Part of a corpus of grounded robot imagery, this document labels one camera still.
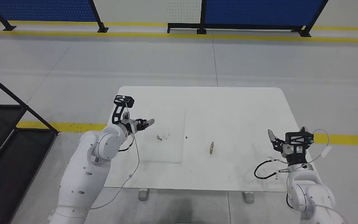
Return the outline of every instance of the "small metal part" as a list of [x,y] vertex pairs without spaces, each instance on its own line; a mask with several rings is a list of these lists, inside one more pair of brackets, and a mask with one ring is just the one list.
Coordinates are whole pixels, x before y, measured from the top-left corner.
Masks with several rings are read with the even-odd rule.
[[279,170],[279,172],[290,172],[289,169],[282,169],[282,170]]
[[210,145],[210,154],[213,154],[213,150],[214,150],[214,142],[212,142]]

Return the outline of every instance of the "small object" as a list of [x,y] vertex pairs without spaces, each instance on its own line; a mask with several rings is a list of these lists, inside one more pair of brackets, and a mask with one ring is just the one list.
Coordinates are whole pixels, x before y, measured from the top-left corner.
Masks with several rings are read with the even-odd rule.
[[213,150],[214,150],[214,142],[211,143],[211,146],[210,146],[210,154],[213,154]]

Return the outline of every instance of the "table leg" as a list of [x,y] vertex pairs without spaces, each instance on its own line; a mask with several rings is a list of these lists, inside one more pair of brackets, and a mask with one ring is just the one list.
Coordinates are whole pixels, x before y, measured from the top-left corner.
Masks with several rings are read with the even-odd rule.
[[242,192],[242,197],[246,204],[252,204],[255,201],[253,192]]
[[148,200],[149,189],[139,189],[138,198],[141,202]]

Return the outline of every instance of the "cable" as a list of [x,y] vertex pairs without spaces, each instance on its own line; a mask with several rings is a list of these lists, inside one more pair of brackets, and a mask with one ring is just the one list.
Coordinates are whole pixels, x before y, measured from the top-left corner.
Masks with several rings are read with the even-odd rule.
[[294,210],[294,208],[289,204],[289,193],[286,194],[286,203],[290,208]]
[[342,219],[344,220],[345,224],[348,224],[347,219],[342,214],[340,214],[339,211],[337,211],[337,210],[335,210],[333,208],[330,208],[330,207],[327,207],[327,206],[322,206],[320,204],[298,204],[297,206],[316,206],[316,207],[322,207],[322,208],[332,210],[332,211],[336,212],[337,214],[339,214],[342,217]]
[[261,179],[261,180],[266,180],[266,179],[268,179],[268,178],[270,178],[270,177],[272,177],[272,176],[274,176],[274,175],[277,174],[277,172],[274,172],[274,173],[270,174],[269,176],[265,176],[264,178],[262,178],[262,177],[256,175],[257,169],[258,169],[260,166],[262,166],[263,164],[268,163],[268,162],[273,162],[273,161],[272,161],[272,160],[266,160],[265,162],[260,163],[260,164],[256,167],[255,171],[253,172],[253,174],[255,175],[256,178]]
[[[322,131],[324,131],[324,132],[326,133],[327,138],[328,138],[326,147],[328,147],[328,146],[329,146],[329,134],[328,134],[328,132],[326,132],[324,129],[316,129],[316,130],[314,130],[314,131],[312,132],[312,134],[314,134],[314,133],[315,133],[316,131],[318,131],[318,130],[322,130]],[[296,169],[293,170],[292,172],[298,170],[299,168],[302,168],[302,167],[304,167],[304,166],[307,166],[308,164],[311,164],[312,162],[316,161],[316,160],[317,160],[318,158],[320,158],[321,156],[322,156],[322,153],[319,154],[319,155],[318,155],[316,158],[314,158],[313,160],[311,160],[311,162],[307,162],[306,164],[302,164],[301,166],[299,166],[298,168],[296,168]]]
[[125,152],[125,151],[127,151],[127,150],[132,146],[133,142],[134,142],[134,138],[132,137],[132,142],[131,142],[131,144],[130,144],[125,150],[118,150],[118,152]]
[[[130,117],[129,117],[129,122],[130,122],[131,125],[133,126],[133,122],[130,120]],[[124,185],[128,182],[129,179],[131,179],[131,178],[133,177],[133,175],[135,174],[136,170],[138,169],[138,167],[139,167],[139,162],[140,162],[140,157],[139,157],[138,145],[137,145],[137,143],[136,143],[136,139],[135,139],[134,133],[132,134],[132,137],[133,137],[133,140],[134,140],[134,142],[135,142],[136,154],[138,155],[138,163],[137,163],[137,165],[136,165],[136,168],[135,168],[134,172],[133,172],[132,174],[129,174],[129,175],[128,175],[128,179],[126,179],[126,181],[122,184],[121,189],[116,193],[116,195],[113,197],[112,200],[110,200],[108,203],[106,203],[106,204],[104,204],[104,205],[102,205],[102,206],[98,206],[98,207],[96,207],[96,208],[91,208],[91,210],[103,208],[104,206],[107,206],[107,205],[109,205],[111,202],[113,202],[114,199],[116,199],[116,197],[118,196],[118,194],[122,191]]]

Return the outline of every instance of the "white robotic arm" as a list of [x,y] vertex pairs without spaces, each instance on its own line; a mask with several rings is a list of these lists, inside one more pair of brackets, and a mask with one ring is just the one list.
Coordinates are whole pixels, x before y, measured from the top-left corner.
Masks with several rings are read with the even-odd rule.
[[116,96],[114,124],[109,124],[102,131],[89,131],[81,136],[61,179],[58,204],[49,218],[50,224],[83,224],[105,185],[111,160],[127,140],[128,134],[144,130],[154,123],[154,119],[130,120],[128,113],[124,113],[120,120],[123,108],[132,107],[133,103],[131,97]]
[[321,182],[313,166],[305,159],[307,149],[314,143],[314,135],[303,127],[299,132],[286,133],[285,141],[276,138],[271,130],[268,130],[268,136],[274,150],[281,152],[282,157],[287,160],[288,168],[278,172],[289,173],[288,198],[292,208],[301,212],[301,223],[348,224],[344,217],[334,210],[336,201],[333,193]]

